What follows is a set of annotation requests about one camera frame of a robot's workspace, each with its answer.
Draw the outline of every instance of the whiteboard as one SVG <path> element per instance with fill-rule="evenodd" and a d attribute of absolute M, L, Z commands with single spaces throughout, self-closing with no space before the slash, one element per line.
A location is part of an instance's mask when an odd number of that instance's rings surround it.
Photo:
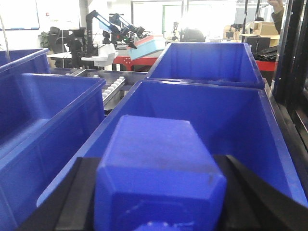
<path fill-rule="evenodd" d="M 6 30 L 39 29 L 36 0 L 0 0 L 0 14 Z"/>

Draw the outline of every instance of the red workbench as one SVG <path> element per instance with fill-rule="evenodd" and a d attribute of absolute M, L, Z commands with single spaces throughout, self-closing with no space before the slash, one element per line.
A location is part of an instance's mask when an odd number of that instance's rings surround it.
<path fill-rule="evenodd" d="M 123 64 L 127 71 L 132 71 L 132 66 L 134 65 L 147 65 L 152 66 L 159 55 L 161 54 L 161 51 L 158 51 L 156 53 L 150 54 L 148 56 L 131 60 L 129 55 L 127 54 L 126 50 L 118 50 L 119 55 L 115 58 L 114 64 Z M 256 63 L 259 67 L 260 71 L 274 71 L 275 70 L 275 62 L 264 62 L 256 60 Z"/>

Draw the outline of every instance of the blue hexagonal object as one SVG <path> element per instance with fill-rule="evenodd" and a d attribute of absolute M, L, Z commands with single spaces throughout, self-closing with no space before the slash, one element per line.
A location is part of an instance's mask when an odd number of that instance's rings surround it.
<path fill-rule="evenodd" d="M 95 230 L 133 231 L 161 222 L 211 231 L 225 188 L 190 122 L 125 115 L 98 167 Z"/>

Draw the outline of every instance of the blue plastic block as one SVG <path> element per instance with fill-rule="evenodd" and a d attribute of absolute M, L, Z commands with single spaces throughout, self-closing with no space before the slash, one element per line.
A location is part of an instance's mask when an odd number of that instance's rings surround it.
<path fill-rule="evenodd" d="M 170 43 L 146 78 L 264 89 L 246 43 Z"/>
<path fill-rule="evenodd" d="M 13 230 L 34 211 L 40 194 L 102 122 L 104 83 L 0 77 L 0 230 Z"/>
<path fill-rule="evenodd" d="M 96 231 L 213 230 L 226 179 L 188 121 L 123 116 L 97 170 Z"/>
<path fill-rule="evenodd" d="M 177 226 L 169 226 L 166 222 L 148 222 L 140 225 L 135 231 L 181 231 Z"/>
<path fill-rule="evenodd" d="M 0 77 L 22 73 L 50 73 L 46 56 L 48 51 L 46 48 L 10 51 L 10 62 L 6 51 L 0 51 Z"/>
<path fill-rule="evenodd" d="M 211 154 L 230 154 L 304 206 L 307 199 L 264 90 L 210 84 L 137 82 L 55 178 L 76 157 L 102 156 L 121 116 L 190 121 Z"/>

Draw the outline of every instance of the robotic arm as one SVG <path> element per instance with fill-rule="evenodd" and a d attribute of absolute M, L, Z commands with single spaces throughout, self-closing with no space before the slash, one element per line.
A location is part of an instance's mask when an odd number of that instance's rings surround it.
<path fill-rule="evenodd" d="M 120 21 L 124 27 L 121 29 L 120 33 L 121 34 L 127 34 L 128 32 L 133 32 L 135 33 L 139 39 L 143 39 L 145 36 L 143 35 L 144 32 L 144 28 L 139 26 L 136 27 L 133 24 L 130 24 L 129 22 L 127 22 L 121 15 L 119 15 L 118 13 L 115 13 L 112 18 L 111 18 L 111 22 L 115 23 Z"/>
<path fill-rule="evenodd" d="M 129 47 L 131 48 L 137 48 L 133 41 L 127 37 L 127 33 L 129 30 L 123 30 L 121 31 L 112 23 L 107 21 L 104 17 L 102 17 L 96 10 L 92 11 L 91 13 L 87 14 L 86 16 L 86 23 L 87 23 L 87 52 L 86 57 L 92 57 L 94 53 L 94 47 L 93 47 L 93 39 L 92 39 L 92 21 L 93 18 L 96 18 L 98 21 L 100 21 L 103 25 L 106 27 L 106 31 L 108 33 L 114 34 L 120 39 L 122 39 Z"/>

